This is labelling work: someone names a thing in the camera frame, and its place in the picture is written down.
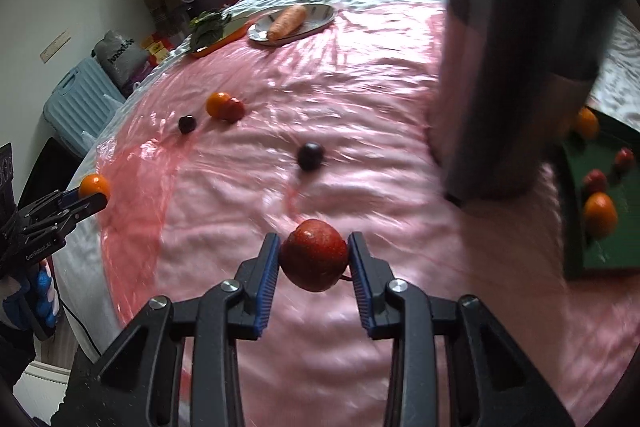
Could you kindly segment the left gloved hand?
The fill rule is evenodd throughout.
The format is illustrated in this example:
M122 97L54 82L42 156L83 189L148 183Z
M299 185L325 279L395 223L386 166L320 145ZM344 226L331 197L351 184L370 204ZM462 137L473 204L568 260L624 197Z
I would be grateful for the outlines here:
M58 292L46 260L26 272L1 277L1 324L47 340L60 314Z

